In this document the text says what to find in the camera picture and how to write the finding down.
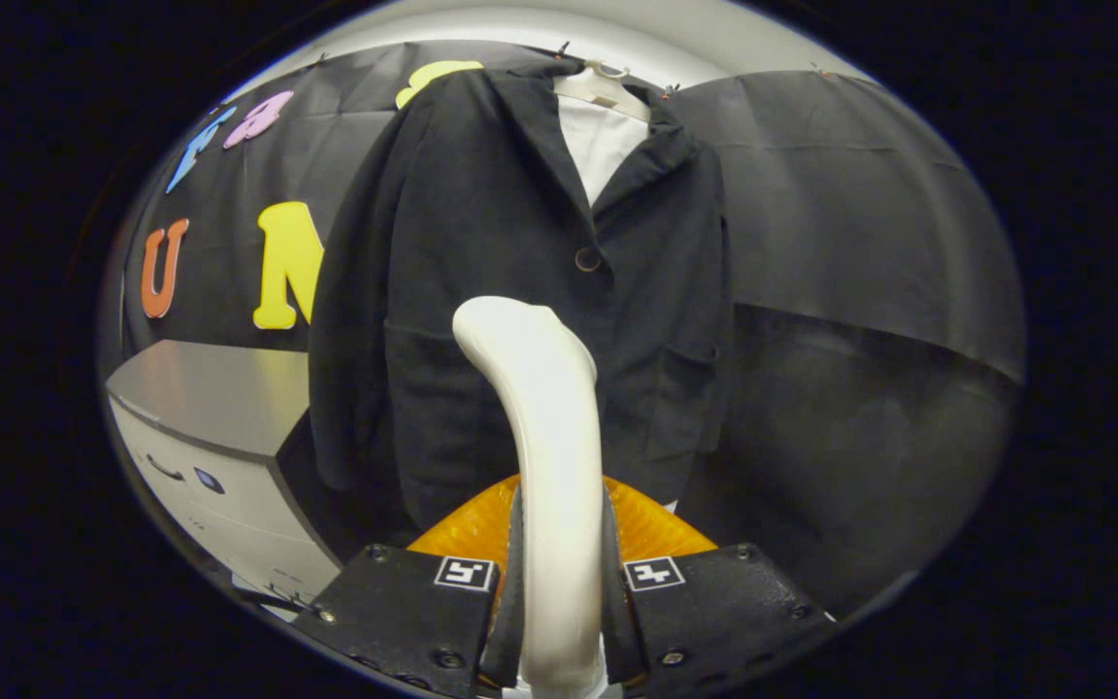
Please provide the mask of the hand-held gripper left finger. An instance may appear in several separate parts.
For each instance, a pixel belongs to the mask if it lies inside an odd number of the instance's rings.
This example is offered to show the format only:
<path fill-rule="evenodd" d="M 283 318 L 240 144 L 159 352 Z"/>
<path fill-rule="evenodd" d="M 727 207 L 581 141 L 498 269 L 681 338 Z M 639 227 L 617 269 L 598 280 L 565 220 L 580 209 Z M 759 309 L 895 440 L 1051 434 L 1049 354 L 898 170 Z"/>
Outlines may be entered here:
<path fill-rule="evenodd" d="M 406 548 L 364 546 L 294 629 L 359 671 L 432 695 L 514 686 L 523 608 L 509 552 L 519 483 L 487 487 Z"/>

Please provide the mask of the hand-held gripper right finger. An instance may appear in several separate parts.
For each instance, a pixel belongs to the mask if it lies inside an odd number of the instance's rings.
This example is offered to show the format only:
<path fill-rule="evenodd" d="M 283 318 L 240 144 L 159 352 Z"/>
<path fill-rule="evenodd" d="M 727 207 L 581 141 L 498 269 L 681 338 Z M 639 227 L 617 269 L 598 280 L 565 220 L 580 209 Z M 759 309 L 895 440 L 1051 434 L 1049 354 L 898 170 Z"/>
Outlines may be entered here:
<path fill-rule="evenodd" d="M 708 698 L 833 637 L 839 621 L 754 544 L 719 546 L 605 479 L 605 667 L 629 698 Z"/>

